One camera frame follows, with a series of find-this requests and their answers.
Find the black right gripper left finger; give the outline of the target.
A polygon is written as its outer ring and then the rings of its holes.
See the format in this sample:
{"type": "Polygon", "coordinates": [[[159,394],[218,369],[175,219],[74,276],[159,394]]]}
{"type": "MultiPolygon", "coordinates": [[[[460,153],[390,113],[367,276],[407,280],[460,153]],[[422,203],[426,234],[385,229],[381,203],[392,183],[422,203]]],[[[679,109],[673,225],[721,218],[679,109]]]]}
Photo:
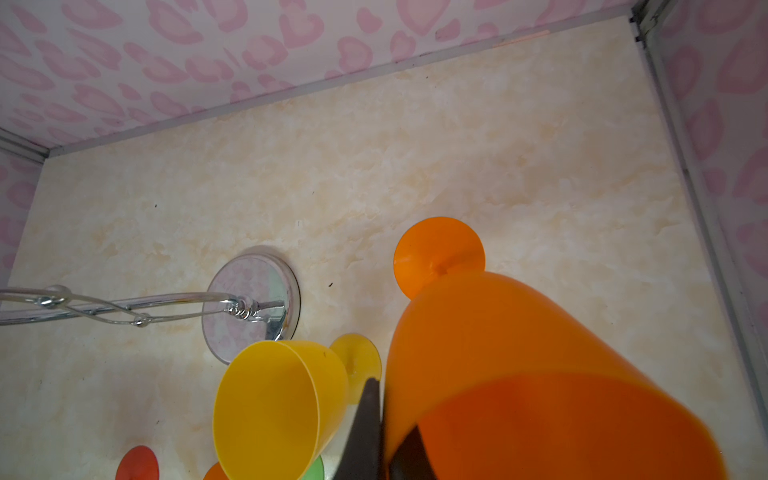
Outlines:
{"type": "Polygon", "coordinates": [[[377,480],[381,466],[380,381],[365,384],[334,480],[377,480]]]}

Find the orange plastic wine glass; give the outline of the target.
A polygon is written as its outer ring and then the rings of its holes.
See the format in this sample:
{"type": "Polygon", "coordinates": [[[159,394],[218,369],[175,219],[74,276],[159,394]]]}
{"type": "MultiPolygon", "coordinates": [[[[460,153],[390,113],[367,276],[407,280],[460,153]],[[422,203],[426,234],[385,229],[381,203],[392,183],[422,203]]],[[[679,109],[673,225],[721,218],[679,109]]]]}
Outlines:
{"type": "Polygon", "coordinates": [[[203,480],[228,480],[220,463],[215,463],[205,474],[203,480]]]}

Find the dark orange wine glass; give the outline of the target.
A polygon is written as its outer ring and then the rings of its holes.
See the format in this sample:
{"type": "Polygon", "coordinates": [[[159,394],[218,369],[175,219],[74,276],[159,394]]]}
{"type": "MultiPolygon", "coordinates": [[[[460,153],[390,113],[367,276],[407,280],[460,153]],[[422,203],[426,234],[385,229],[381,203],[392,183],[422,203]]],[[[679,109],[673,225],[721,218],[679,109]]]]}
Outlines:
{"type": "Polygon", "coordinates": [[[554,301],[489,272],[465,223],[418,222],[393,268],[409,305],[387,359],[387,478],[415,426],[437,479],[726,477],[695,415],[554,301]]]}

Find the red plastic wine glass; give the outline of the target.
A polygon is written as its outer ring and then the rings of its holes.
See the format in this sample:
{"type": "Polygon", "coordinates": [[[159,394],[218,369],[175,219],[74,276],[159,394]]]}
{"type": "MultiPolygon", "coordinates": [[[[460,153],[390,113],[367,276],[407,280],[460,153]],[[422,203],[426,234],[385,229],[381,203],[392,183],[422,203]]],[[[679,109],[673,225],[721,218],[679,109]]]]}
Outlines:
{"type": "Polygon", "coordinates": [[[116,480],[158,480],[159,464],[153,450],[145,445],[135,446],[121,459],[116,480]]]}

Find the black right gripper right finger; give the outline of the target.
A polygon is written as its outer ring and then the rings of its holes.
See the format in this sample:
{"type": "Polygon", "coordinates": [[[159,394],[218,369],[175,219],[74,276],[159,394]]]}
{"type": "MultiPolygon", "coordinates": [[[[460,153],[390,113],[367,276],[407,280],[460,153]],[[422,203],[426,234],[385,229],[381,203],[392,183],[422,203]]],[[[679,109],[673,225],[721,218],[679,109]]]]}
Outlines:
{"type": "Polygon", "coordinates": [[[437,480],[417,426],[397,448],[389,462],[388,474],[391,480],[437,480]]]}

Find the yellow plastic wine glass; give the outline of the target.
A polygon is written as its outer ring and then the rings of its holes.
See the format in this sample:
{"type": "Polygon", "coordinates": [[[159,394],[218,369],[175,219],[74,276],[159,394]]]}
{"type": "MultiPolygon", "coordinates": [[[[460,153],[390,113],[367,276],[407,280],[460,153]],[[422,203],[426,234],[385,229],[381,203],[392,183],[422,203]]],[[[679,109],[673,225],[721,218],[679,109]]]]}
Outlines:
{"type": "Polygon", "coordinates": [[[260,341],[231,361],[217,390],[212,433],[230,479],[302,478],[380,379],[374,343],[350,333],[330,346],[308,340],[260,341]]]}

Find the green plastic wine glass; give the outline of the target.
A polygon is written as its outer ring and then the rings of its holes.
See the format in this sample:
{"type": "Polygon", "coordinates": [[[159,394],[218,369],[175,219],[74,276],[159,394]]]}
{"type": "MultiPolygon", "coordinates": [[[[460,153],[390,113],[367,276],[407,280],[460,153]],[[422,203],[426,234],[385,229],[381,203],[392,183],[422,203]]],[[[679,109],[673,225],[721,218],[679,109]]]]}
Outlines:
{"type": "Polygon", "coordinates": [[[310,465],[301,480],[324,480],[325,479],[325,467],[321,456],[318,456],[315,461],[310,465]]]}

